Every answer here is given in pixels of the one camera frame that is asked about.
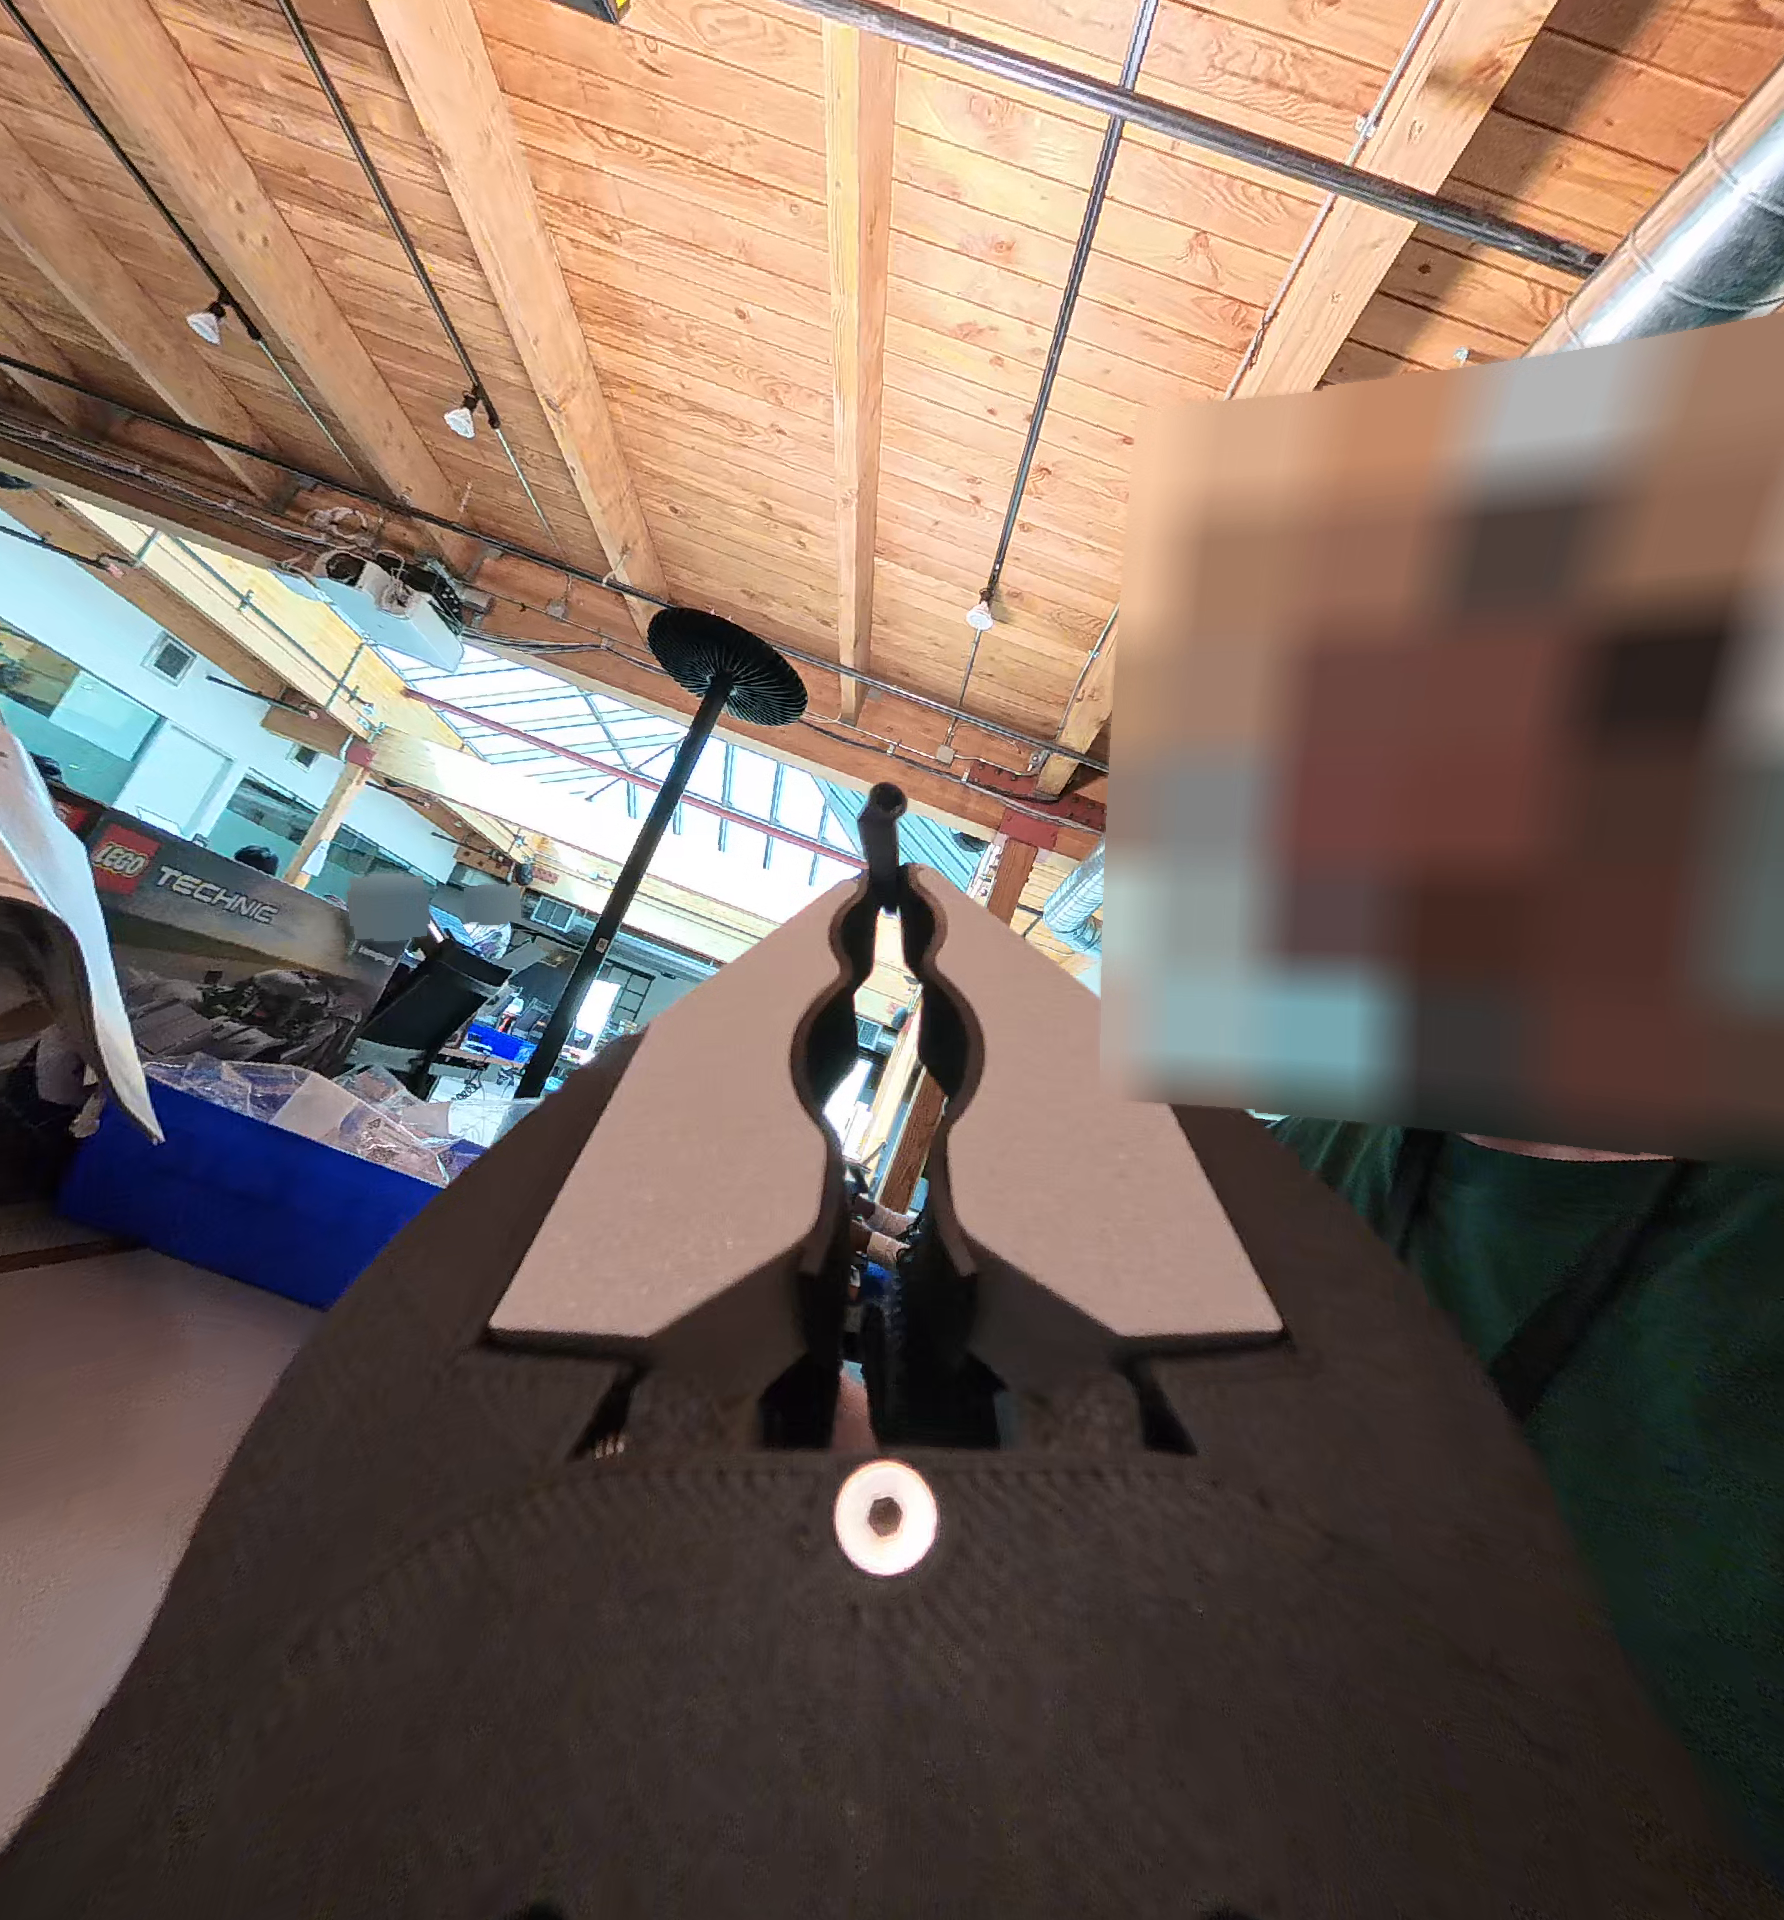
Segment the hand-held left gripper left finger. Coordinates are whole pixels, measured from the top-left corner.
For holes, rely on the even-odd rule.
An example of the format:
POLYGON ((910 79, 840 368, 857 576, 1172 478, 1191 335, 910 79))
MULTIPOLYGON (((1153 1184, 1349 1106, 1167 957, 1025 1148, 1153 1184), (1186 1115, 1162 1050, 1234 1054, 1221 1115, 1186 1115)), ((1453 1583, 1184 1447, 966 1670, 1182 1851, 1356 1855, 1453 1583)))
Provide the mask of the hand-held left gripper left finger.
POLYGON ((853 1257, 827 1104, 870 971, 853 878, 646 1028, 488 1339, 629 1368, 737 1441, 830 1447, 853 1257))

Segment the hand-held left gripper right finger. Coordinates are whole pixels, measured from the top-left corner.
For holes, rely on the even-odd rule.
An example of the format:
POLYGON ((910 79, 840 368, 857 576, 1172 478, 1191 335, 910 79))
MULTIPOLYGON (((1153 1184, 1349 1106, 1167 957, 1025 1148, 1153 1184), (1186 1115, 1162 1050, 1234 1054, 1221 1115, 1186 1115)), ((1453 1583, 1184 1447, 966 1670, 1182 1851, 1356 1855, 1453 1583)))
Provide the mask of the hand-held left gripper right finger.
POLYGON ((900 1441, 1000 1443, 1000 1397, 1286 1339, 1182 1120, 1100 1068, 1100 1001, 926 867, 900 873, 948 1104, 900 1264, 900 1441))

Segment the blue plastic bin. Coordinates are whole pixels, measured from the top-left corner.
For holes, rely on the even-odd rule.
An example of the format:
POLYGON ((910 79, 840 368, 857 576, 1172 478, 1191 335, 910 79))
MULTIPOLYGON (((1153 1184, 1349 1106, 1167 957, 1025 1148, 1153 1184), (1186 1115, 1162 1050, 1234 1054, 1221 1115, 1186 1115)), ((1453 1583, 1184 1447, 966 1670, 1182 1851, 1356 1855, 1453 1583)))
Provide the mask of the blue plastic bin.
POLYGON ((439 1186, 157 1088, 162 1139, 106 1106, 56 1214, 155 1253, 328 1311, 439 1186))

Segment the lego set box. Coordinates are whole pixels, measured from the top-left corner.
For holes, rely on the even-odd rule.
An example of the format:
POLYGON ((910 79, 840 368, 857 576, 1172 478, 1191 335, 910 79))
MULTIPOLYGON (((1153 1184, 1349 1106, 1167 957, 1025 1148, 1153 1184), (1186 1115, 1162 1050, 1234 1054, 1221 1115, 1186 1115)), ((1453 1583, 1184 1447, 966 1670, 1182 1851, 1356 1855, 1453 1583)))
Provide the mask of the lego set box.
POLYGON ((336 900, 100 806, 83 827, 138 1054, 336 1073, 399 953, 336 900))

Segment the lego instruction booklet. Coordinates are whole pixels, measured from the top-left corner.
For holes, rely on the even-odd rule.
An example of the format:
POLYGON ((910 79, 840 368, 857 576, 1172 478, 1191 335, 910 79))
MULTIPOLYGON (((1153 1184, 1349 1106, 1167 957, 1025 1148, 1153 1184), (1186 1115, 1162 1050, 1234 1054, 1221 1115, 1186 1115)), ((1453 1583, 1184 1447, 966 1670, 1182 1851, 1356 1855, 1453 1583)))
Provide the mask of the lego instruction booklet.
POLYGON ((0 1045, 62 1037, 102 1099, 155 1144, 155 1115, 88 848, 0 718, 0 1045))

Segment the clear plastic bags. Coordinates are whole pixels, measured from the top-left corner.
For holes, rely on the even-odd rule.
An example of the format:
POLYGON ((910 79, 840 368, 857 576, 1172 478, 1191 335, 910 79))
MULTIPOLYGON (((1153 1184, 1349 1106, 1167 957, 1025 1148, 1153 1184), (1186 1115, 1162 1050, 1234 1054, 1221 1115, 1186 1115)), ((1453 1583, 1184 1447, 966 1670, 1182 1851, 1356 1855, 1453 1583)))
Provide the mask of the clear plastic bags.
POLYGON ((292 1065, 183 1054, 146 1059, 145 1071, 157 1090, 180 1090, 430 1186, 446 1186, 488 1155, 485 1139, 454 1130, 446 1104, 424 1104, 372 1068, 329 1079, 292 1065))

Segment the black metal pole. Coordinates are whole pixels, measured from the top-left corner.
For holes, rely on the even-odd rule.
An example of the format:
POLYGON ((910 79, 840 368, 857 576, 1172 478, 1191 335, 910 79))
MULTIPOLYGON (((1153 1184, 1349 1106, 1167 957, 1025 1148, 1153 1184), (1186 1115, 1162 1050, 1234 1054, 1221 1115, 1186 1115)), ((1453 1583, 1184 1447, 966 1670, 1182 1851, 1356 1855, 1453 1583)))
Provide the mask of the black metal pole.
POLYGON ((516 1084, 520 1099, 547 1093, 547 1084, 563 1059, 573 1017, 609 957, 625 916, 654 864, 654 855, 661 850, 661 839, 666 836, 721 714, 730 711, 737 720, 754 726, 790 726, 806 714, 806 683, 794 663, 783 660, 775 644, 726 618, 704 609, 661 609, 646 627, 646 644, 661 671, 696 698, 696 711, 646 816, 639 821, 639 833, 620 864, 613 890, 603 900, 555 1010, 547 1014, 533 1054, 524 1065, 516 1084))

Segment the white ceiling heater unit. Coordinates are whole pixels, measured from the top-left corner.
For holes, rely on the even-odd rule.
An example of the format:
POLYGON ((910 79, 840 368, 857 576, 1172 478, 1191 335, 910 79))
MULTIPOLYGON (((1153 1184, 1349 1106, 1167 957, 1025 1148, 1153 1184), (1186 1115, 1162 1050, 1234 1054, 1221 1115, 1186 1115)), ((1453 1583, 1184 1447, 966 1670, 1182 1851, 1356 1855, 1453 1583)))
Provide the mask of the white ceiling heater unit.
POLYGON ((306 576, 368 644, 444 674, 461 666, 462 604, 446 576, 357 549, 319 555, 306 576))

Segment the person's green shirt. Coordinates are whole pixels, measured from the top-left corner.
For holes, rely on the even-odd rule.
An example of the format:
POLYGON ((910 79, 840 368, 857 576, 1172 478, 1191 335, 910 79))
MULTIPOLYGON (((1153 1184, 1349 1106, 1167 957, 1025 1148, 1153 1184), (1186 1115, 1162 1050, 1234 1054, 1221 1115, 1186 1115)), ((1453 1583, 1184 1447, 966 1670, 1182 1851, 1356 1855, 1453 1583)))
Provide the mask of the person's green shirt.
POLYGON ((1271 1133, 1453 1320, 1650 1703, 1784 1884, 1784 1167, 1271 1133))

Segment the black ceiling pipe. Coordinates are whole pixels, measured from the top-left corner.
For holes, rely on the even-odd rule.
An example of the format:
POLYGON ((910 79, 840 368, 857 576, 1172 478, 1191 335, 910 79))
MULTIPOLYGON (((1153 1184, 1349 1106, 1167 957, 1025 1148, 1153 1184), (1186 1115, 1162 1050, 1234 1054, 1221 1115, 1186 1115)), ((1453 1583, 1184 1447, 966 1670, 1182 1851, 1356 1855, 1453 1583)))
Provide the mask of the black ceiling pipe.
POLYGON ((895 9, 887 3, 790 3, 796 13, 819 16, 838 26, 853 26, 870 38, 910 48, 929 58, 953 60, 982 78, 1018 85, 1037 96, 1088 107, 1115 117, 1128 126, 1162 134, 1191 143, 1211 156, 1236 159, 1243 166, 1265 169, 1277 180, 1305 184, 1318 195, 1341 197, 1346 203, 1397 218, 1411 226, 1432 226, 1444 237, 1486 247, 1493 253, 1512 253, 1534 268, 1558 270, 1575 279, 1586 279, 1603 268, 1603 253, 1584 244, 1542 234, 1534 226, 1504 219, 1450 197, 1432 195, 1424 188, 1408 188, 1382 174, 1366 174, 1343 159, 1311 153, 1305 146, 1283 143, 1277 138, 1249 134, 1216 117, 1144 96, 1128 85, 1097 79, 1073 66, 1025 53, 1018 48, 995 43, 916 13, 895 9))

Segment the silver air duct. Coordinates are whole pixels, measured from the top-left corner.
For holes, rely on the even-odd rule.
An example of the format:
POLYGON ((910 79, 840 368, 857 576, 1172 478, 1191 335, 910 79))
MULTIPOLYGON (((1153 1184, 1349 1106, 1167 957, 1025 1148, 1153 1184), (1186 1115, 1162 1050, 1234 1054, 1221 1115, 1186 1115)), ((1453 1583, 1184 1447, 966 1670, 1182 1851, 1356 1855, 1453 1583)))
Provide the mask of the silver air duct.
POLYGON ((1784 60, 1562 306, 1526 357, 1784 306, 1784 60))

